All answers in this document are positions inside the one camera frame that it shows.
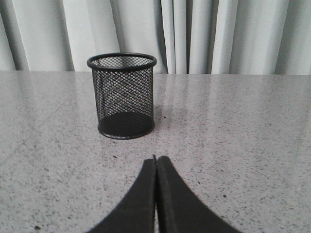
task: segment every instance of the mesh cylinder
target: mesh cylinder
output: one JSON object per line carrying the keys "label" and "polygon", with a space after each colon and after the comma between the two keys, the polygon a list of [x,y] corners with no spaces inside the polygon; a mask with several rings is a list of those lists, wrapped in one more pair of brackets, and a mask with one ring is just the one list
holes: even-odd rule
{"label": "mesh cylinder", "polygon": [[88,59],[102,135],[132,139],[152,131],[155,64],[154,57],[139,53],[111,53]]}

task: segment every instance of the speckled countertop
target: speckled countertop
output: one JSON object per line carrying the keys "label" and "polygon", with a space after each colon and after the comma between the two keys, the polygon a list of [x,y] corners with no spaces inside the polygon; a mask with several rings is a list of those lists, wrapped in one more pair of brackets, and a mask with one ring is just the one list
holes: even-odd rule
{"label": "speckled countertop", "polygon": [[155,75],[154,106],[109,139],[91,73],[0,72],[0,232],[89,230],[153,154],[243,232],[311,231],[311,76]]}

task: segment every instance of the black object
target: black object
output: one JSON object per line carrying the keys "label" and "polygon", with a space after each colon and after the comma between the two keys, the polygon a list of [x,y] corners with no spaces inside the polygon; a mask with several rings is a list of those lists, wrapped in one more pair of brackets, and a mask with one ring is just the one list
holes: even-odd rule
{"label": "black object", "polygon": [[153,233],[156,160],[147,159],[118,206],[88,233]]}
{"label": "black object", "polygon": [[88,59],[102,135],[132,139],[152,131],[155,64],[154,57],[140,53],[110,53]]}
{"label": "black object", "polygon": [[157,160],[156,207],[161,233],[239,233],[188,188],[169,157]]}

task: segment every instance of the black curved prong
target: black curved prong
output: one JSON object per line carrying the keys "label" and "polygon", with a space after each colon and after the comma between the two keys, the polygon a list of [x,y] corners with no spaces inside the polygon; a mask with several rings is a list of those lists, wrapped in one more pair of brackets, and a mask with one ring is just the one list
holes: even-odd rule
{"label": "black curved prong", "polygon": [[166,156],[157,160],[156,207],[161,233],[239,233],[196,197]]}
{"label": "black curved prong", "polygon": [[155,185],[156,160],[147,159],[125,197],[88,233],[153,233]]}

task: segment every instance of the white curtain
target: white curtain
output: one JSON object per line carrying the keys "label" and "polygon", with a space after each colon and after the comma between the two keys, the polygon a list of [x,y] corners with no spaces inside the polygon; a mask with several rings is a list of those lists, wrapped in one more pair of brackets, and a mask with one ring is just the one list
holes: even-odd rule
{"label": "white curtain", "polygon": [[0,13],[0,70],[139,52],[155,73],[311,74],[311,0],[1,0]]}

